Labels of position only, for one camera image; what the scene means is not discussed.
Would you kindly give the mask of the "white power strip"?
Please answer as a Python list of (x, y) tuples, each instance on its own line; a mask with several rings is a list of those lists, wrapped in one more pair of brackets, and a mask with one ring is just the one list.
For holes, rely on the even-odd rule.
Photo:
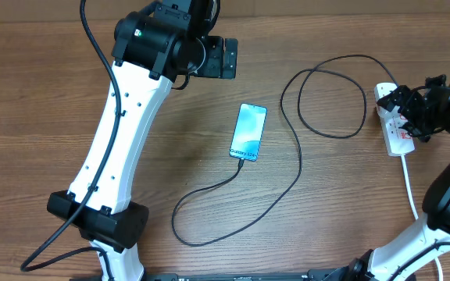
[(401, 129), (407, 119), (398, 113), (398, 107), (391, 112), (376, 105), (377, 114), (380, 118), (387, 154), (392, 157), (406, 155), (415, 150), (413, 139), (406, 130)]

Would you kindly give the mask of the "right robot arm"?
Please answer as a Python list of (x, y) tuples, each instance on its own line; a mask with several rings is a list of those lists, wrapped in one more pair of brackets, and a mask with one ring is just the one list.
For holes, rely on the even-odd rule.
[[(416, 88), (375, 89), (382, 112), (405, 119), (402, 130), (426, 142), (450, 133), (450, 81), (440, 75)], [(450, 163), (427, 190), (421, 216), (392, 242), (367, 251), (330, 275), (333, 280), (412, 280), (416, 270), (450, 251)]]

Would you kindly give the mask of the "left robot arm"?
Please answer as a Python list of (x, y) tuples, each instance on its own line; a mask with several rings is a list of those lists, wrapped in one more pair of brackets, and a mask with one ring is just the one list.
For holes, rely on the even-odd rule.
[(90, 150), (47, 209), (79, 229), (104, 280), (141, 280), (137, 243), (148, 209), (132, 201), (138, 159), (178, 76), (233, 79), (238, 42), (211, 35), (218, 1), (154, 1), (116, 25), (111, 85)]

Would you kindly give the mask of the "smartphone with blue screen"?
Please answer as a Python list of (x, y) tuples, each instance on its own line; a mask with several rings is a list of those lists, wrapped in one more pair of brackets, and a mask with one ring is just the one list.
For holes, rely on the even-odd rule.
[(241, 104), (230, 145), (230, 157), (255, 162), (266, 123), (267, 108)]

